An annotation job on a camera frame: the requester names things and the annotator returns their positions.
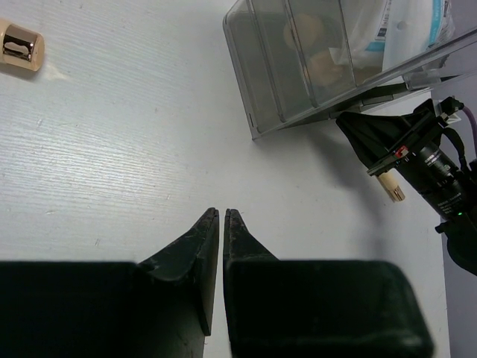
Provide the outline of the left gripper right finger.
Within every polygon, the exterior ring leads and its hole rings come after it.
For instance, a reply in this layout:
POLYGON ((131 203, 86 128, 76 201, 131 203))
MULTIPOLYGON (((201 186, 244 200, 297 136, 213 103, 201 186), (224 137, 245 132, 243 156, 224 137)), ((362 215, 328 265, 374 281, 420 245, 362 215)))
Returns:
POLYGON ((234 357, 432 357, 411 284, 375 260, 280 260, 238 210, 224 220, 224 304, 234 357))

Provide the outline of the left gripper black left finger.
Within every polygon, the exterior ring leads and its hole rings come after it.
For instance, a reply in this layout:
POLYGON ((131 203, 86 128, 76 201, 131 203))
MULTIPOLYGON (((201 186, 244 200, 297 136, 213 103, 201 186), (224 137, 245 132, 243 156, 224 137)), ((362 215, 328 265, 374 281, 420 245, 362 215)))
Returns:
POLYGON ((3 357, 201 357, 219 212, 140 263, 1 263, 3 357))

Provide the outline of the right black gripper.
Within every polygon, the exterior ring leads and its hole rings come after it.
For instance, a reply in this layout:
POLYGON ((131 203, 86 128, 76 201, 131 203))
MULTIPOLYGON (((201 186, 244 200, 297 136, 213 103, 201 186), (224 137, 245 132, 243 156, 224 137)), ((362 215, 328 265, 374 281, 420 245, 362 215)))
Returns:
POLYGON ((369 175, 396 169, 440 215, 450 257, 476 274, 476 168, 459 135, 428 99, 401 116, 343 112, 336 124, 369 175))

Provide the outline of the beige rose-gold lipstick pen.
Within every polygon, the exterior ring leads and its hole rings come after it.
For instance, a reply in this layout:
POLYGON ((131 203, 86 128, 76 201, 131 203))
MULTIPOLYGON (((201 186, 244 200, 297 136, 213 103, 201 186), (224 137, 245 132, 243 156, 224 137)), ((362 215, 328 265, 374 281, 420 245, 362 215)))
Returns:
POLYGON ((402 202, 405 200, 405 194, 392 173, 383 173, 377 176, 376 179, 393 202, 402 202))

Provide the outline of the beige makeup sponge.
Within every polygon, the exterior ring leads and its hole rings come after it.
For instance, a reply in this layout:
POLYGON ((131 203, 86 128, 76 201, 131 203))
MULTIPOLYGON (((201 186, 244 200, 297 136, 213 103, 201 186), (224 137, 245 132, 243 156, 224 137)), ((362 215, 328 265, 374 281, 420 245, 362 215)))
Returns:
MULTIPOLYGON (((316 41, 322 40, 325 34, 323 21, 317 16, 300 13, 294 17, 297 38, 303 49, 310 48, 316 41)), ((295 47, 291 26, 287 23, 283 28, 285 44, 293 49, 295 47)))
POLYGON ((336 63, 329 49, 305 55, 305 81, 316 87, 352 87, 353 70, 348 61, 336 63))

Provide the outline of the clear acrylic organizer box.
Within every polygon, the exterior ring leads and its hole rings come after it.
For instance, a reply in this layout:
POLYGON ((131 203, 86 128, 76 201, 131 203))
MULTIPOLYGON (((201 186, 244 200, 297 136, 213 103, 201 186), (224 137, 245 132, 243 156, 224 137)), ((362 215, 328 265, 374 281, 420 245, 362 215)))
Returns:
POLYGON ((237 1, 223 19, 250 132, 361 112, 476 70, 476 4, 237 1))

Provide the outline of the beige makeup tube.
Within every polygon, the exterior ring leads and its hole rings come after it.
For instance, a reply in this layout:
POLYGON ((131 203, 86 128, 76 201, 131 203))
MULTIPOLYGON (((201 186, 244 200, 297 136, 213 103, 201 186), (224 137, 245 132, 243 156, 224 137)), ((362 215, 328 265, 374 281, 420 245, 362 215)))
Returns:
POLYGON ((1 19, 1 64, 37 72, 45 58, 44 37, 1 19))

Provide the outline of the white blue sachet packet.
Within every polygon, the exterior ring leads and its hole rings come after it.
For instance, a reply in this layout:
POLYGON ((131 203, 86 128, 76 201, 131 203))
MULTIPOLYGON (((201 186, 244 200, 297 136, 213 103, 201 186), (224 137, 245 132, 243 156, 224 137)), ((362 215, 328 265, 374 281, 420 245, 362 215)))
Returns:
POLYGON ((391 1, 340 1, 346 36, 332 51, 336 63, 348 61, 354 69, 382 68, 391 1))

